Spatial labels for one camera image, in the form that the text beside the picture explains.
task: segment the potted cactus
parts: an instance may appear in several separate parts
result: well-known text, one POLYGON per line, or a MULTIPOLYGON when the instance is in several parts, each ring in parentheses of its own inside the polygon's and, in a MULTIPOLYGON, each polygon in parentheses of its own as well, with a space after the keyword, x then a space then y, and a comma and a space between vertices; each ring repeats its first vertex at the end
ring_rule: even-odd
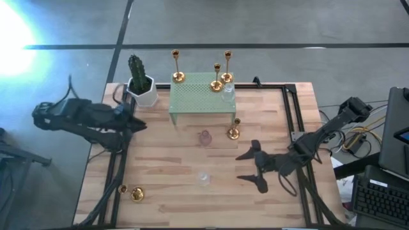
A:
POLYGON ((128 81, 128 93, 135 98, 137 106, 153 107, 158 100, 155 80, 145 74, 142 61, 135 54, 129 57, 128 65, 132 74, 128 81))

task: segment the white pot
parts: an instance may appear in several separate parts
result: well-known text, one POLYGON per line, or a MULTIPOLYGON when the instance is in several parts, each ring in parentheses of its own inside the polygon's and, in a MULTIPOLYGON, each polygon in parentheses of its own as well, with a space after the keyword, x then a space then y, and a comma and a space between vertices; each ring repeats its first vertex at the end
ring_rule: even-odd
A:
POLYGON ((158 100, 158 93, 156 91, 155 80, 149 77, 148 75, 146 77, 151 79, 152 81, 151 89, 141 95, 136 95, 129 89, 130 83, 132 82, 132 78, 129 78, 128 81, 127 92, 130 93, 135 98, 136 104, 139 107, 153 107, 156 101, 158 100))

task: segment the cactus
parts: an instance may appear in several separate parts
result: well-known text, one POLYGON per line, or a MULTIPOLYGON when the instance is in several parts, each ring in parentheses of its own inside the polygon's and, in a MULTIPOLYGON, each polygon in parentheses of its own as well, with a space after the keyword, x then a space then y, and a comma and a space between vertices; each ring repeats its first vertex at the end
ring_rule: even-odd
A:
POLYGON ((129 57, 128 65, 130 73, 132 74, 132 83, 131 90, 137 95, 141 95, 151 88, 151 82, 149 78, 146 77, 145 68, 142 64, 141 59, 135 54, 132 54, 129 57))

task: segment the desk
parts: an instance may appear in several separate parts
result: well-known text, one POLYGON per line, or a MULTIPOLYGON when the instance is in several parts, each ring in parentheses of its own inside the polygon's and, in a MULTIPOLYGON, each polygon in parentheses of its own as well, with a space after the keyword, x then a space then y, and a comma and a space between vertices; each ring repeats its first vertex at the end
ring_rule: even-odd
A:
MULTIPOLYGON (((321 119, 313 86, 310 82, 296 85, 305 129, 315 131, 321 126, 321 119)), ((107 85, 103 103, 115 105, 112 100, 115 86, 107 85)), ((269 186, 266 194, 260 194, 254 184, 236 179, 238 175, 256 171, 253 160, 235 160, 249 149, 252 139, 260 140, 267 153, 286 152, 290 141, 280 90, 236 90, 236 117, 242 121, 238 127, 241 136, 236 141, 226 136, 230 126, 227 114, 181 115, 174 126, 168 114, 169 90, 159 89, 158 94, 154 108, 138 108, 135 112, 136 117, 147 122, 148 128, 133 136, 123 179, 130 190, 134 186, 142 187, 145 198, 134 203, 129 193, 121 195, 117 227, 305 225, 299 196, 292 197, 284 191, 276 172, 265 174, 269 186), (200 146, 198 139, 203 130, 213 137, 206 147, 200 146), (200 171, 211 176, 209 185, 198 183, 200 171)), ((100 146, 93 146, 90 156, 101 150, 100 146)), ((322 152, 321 159, 323 164, 313 163, 318 192, 337 218, 344 221, 330 157, 322 152)), ((106 154, 88 164, 74 223, 84 220, 101 198, 108 162, 106 154)), ((288 178, 298 188, 296 173, 288 178)), ((110 205, 112 202, 106 220, 111 216, 110 205)))

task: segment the sunlight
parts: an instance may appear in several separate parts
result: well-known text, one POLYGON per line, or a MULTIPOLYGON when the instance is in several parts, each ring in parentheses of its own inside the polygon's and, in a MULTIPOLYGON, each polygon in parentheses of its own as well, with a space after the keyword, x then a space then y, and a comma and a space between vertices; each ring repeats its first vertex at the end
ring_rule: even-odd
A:
POLYGON ((29 69, 35 50, 23 50, 35 44, 30 28, 6 2, 0 0, 0 77, 11 77, 29 69))

